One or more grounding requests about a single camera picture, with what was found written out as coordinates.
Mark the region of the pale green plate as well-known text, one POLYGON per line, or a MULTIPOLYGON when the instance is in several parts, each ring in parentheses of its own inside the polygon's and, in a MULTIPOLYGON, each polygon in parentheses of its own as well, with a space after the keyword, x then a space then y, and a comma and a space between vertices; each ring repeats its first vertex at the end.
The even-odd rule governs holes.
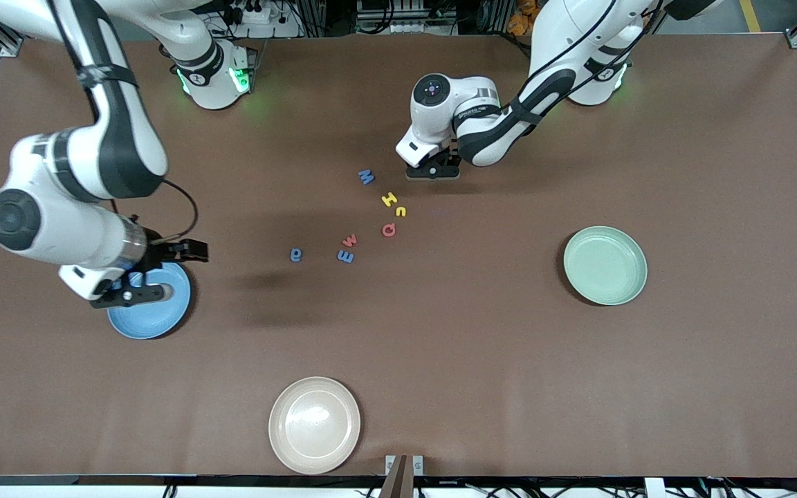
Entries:
POLYGON ((642 247, 622 230, 608 226, 591 226, 572 235, 562 265, 573 289, 601 306, 632 302, 648 280, 642 247))

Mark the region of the white power strip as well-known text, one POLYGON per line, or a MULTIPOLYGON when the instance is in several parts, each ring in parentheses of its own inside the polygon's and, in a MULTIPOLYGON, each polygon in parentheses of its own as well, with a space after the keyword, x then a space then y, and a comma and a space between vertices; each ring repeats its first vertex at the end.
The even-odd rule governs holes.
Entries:
POLYGON ((289 0, 228 0, 221 18, 226 35, 240 39, 298 38, 306 34, 289 0))

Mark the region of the beige plate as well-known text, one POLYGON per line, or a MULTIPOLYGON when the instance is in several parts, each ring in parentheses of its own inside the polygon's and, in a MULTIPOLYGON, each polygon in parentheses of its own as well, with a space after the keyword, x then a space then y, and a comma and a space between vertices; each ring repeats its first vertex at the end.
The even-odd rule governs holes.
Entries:
POLYGON ((354 453, 362 428, 357 400, 341 382, 308 376, 276 398, 268 437, 277 459, 292 472, 319 475, 338 469, 354 453))

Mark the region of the orange toy pile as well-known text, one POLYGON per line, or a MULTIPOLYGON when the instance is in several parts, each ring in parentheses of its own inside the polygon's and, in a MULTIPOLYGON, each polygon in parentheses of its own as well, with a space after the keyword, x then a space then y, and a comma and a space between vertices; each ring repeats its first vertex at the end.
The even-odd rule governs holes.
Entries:
POLYGON ((528 37, 546 0, 515 0, 515 12, 507 22, 506 32, 513 37, 528 37))

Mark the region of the blue plate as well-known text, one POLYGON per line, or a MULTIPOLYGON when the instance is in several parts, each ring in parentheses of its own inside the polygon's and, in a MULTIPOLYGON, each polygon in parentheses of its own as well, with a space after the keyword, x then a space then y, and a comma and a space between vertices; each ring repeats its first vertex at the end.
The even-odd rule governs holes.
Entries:
POLYGON ((134 340, 161 338, 185 322, 193 304, 190 275, 180 264, 163 264, 146 273, 129 275, 129 290, 152 291, 159 286, 164 299, 108 308, 107 317, 114 330, 134 340))

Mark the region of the metal bracket with wooden post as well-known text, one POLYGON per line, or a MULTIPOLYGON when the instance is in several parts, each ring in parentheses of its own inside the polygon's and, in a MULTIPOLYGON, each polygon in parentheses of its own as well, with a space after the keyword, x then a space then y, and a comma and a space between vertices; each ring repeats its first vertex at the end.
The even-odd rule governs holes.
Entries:
POLYGON ((423 456, 387 456, 386 478, 378 498, 424 498, 415 479, 424 475, 423 456))

